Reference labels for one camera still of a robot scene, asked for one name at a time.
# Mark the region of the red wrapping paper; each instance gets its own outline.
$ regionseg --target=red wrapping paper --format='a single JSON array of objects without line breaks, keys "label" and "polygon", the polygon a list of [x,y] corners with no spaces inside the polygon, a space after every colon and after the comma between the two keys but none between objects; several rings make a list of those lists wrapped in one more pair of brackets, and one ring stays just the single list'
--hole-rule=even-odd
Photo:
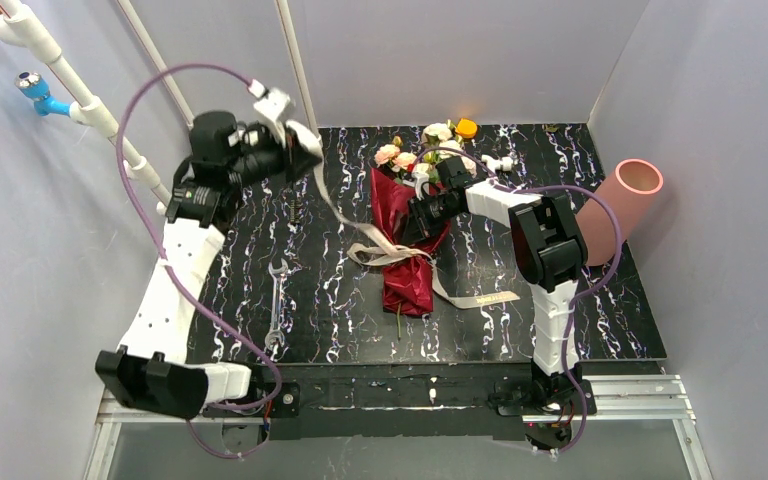
[{"label": "red wrapping paper", "polygon": [[[371,176],[372,218],[391,242],[398,244],[408,218],[408,200],[416,195],[413,188],[399,185],[378,169]],[[414,245],[432,253],[449,233],[449,222],[434,238]],[[431,264],[425,257],[411,257],[382,269],[384,310],[421,316],[434,310]]]}]

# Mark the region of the floor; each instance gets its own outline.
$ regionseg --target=floor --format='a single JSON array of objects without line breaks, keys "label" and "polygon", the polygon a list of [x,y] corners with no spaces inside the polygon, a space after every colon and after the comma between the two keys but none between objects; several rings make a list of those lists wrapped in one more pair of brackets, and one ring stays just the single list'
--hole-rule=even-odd
[{"label": "floor", "polygon": [[[369,221],[368,172],[381,145],[399,135],[403,150],[418,153],[421,127],[328,128],[326,183],[343,213]],[[510,155],[520,162],[507,177],[511,185],[577,184],[595,189],[604,173],[585,125],[486,125],[467,151]],[[434,311],[401,319],[381,308],[382,277],[348,259],[346,249],[369,241],[340,225],[315,191],[312,178],[297,185],[304,198],[299,227],[290,226],[276,181],[245,191],[240,212],[223,252],[202,292],[202,301],[255,343],[262,345],[269,324],[270,262],[290,264],[283,320],[283,364],[401,364],[523,362],[533,352],[533,306],[519,277],[506,228],[462,215],[437,253],[450,294],[476,295],[512,290],[521,300],[473,310],[458,310],[435,298]],[[573,208],[582,198],[573,195]],[[594,283],[603,269],[586,273]],[[576,343],[585,359],[663,359],[655,326],[634,260],[626,247],[617,277],[598,295],[581,302]],[[189,363],[252,360],[204,319],[193,322]]]}]

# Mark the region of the flower bouquet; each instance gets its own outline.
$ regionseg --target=flower bouquet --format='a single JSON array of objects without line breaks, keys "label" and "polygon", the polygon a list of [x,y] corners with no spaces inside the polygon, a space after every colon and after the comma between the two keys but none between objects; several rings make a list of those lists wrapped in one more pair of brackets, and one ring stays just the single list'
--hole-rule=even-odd
[{"label": "flower bouquet", "polygon": [[[455,135],[455,127],[449,122],[435,123],[422,132],[423,149],[432,146],[462,150],[464,139]],[[377,168],[371,174],[371,202],[375,225],[395,243],[401,243],[408,218],[408,200],[416,195],[416,182],[439,183],[435,165],[454,156],[448,151],[433,151],[418,159],[416,154],[402,151],[403,143],[395,137],[392,143],[382,146],[375,154]],[[475,175],[476,165],[463,158],[464,166]],[[449,231],[449,224],[435,237],[414,248],[433,253]],[[404,315],[421,316],[433,310],[433,271],[428,260],[415,256],[384,267],[384,310]]]}]

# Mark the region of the blue pipe fitting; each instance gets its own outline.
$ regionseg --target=blue pipe fitting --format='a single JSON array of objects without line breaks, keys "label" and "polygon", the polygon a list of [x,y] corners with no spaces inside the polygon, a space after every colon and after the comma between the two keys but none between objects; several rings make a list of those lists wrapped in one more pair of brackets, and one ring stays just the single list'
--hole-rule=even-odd
[{"label": "blue pipe fitting", "polygon": [[22,95],[34,101],[37,115],[44,117],[51,113],[69,116],[69,104],[59,102],[51,96],[48,83],[36,72],[22,72],[16,77],[16,87]]}]

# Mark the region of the white wall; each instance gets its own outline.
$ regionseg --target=white wall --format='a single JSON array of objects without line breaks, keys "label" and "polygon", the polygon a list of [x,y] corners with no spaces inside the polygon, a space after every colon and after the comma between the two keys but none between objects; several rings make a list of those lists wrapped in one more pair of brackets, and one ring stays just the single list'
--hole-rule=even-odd
[{"label": "white wall", "polygon": [[[167,65],[207,62],[232,68],[287,92],[296,102],[292,117],[306,122],[274,1],[132,3]],[[222,109],[240,120],[254,120],[252,96],[234,78],[219,72],[182,72],[175,79],[193,113]]]},{"label": "white wall", "polygon": [[663,170],[631,245],[715,477],[768,478],[768,2],[652,0],[590,128]]},{"label": "white wall", "polygon": [[[115,4],[28,3],[119,116],[151,72]],[[0,44],[0,479],[75,479],[102,391],[95,357],[130,324],[155,256],[113,147],[64,117],[37,117],[13,86],[23,70],[54,80],[27,51]],[[168,182],[186,137],[164,96],[150,96],[129,137]]]},{"label": "white wall", "polygon": [[322,126],[585,122],[649,0],[292,0]]}]

